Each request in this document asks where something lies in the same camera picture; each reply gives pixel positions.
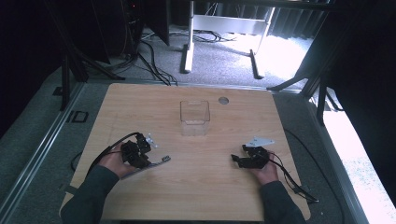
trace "forearm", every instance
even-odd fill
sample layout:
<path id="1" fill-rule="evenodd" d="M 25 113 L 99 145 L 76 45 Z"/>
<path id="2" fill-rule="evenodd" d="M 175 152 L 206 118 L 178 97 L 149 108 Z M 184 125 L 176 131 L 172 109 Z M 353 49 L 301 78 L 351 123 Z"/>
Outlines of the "forearm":
<path id="1" fill-rule="evenodd" d="M 74 197 L 63 207 L 63 223 L 99 223 L 106 196 L 119 180 L 106 167 L 93 167 Z"/>
<path id="2" fill-rule="evenodd" d="M 265 224 L 305 223 L 299 207 L 289 196 L 280 181 L 261 186 Z"/>

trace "hand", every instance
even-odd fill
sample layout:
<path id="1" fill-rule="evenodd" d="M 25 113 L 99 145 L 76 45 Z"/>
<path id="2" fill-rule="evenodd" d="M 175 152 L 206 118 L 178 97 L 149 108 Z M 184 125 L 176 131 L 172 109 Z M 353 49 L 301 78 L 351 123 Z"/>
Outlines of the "hand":
<path id="1" fill-rule="evenodd" d="M 273 151 L 268 151 L 270 160 L 274 160 L 274 152 Z M 251 173 L 253 173 L 259 182 L 262 185 L 266 185 L 268 183 L 271 183 L 273 181 L 279 180 L 277 177 L 277 170 L 276 170 L 276 165 L 273 162 L 268 161 L 267 164 L 262 169 L 249 169 Z"/>
<path id="2" fill-rule="evenodd" d="M 118 144 L 116 147 L 109 151 L 109 154 L 105 155 L 99 162 L 98 165 L 105 166 L 107 169 L 116 174 L 119 178 L 131 173 L 135 167 L 125 164 L 122 161 L 121 145 Z"/>

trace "transparent box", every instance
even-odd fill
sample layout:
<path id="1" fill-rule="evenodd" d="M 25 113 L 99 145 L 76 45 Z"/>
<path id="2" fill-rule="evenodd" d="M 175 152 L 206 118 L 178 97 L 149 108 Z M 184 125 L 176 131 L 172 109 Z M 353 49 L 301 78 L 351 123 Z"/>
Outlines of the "transparent box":
<path id="1" fill-rule="evenodd" d="M 208 101 L 180 102 L 181 134 L 184 136 L 206 135 L 210 112 Z"/>

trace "light wood surface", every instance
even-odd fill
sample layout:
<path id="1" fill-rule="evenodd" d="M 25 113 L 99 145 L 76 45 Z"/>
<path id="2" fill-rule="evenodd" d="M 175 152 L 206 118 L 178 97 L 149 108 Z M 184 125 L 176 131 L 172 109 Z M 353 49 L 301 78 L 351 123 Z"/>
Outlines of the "light wood surface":
<path id="1" fill-rule="evenodd" d="M 220 97 L 230 102 L 222 105 Z M 209 102 L 207 135 L 182 136 L 180 101 L 195 100 Z M 103 219 L 263 220 L 259 183 L 231 159 L 231 154 L 246 157 L 242 145 L 254 136 L 275 140 L 265 148 L 281 158 L 300 184 L 270 92 L 112 84 L 71 186 L 82 183 L 94 158 L 107 146 L 133 132 L 151 133 L 159 145 L 148 153 L 151 162 L 165 155 L 172 160 L 121 180 L 106 198 Z M 309 219 L 306 200 L 284 185 Z M 70 198 L 66 194 L 64 203 Z"/>

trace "white desk frame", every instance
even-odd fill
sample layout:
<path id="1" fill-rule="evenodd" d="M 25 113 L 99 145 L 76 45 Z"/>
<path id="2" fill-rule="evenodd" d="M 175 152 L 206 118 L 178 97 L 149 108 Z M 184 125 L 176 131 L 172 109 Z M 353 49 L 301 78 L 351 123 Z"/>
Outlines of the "white desk frame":
<path id="1" fill-rule="evenodd" d="M 267 13 L 264 20 L 250 20 L 250 19 L 239 19 L 231 17 L 217 17 L 217 16 L 206 16 L 206 15 L 195 15 L 194 14 L 194 1 L 190 1 L 190 22 L 189 22 L 189 43 L 186 52 L 185 72 L 189 73 L 192 71 L 192 57 L 194 53 L 193 32 L 194 30 L 206 30 L 214 32 L 230 32 L 247 35 L 261 35 L 259 46 L 254 52 L 250 50 L 250 57 L 252 58 L 253 71 L 256 71 L 257 77 L 264 77 L 264 72 L 261 72 L 260 67 L 256 63 L 255 54 L 259 51 L 262 41 L 268 34 L 270 28 L 271 19 L 274 15 L 274 7 L 271 7 L 270 12 Z"/>

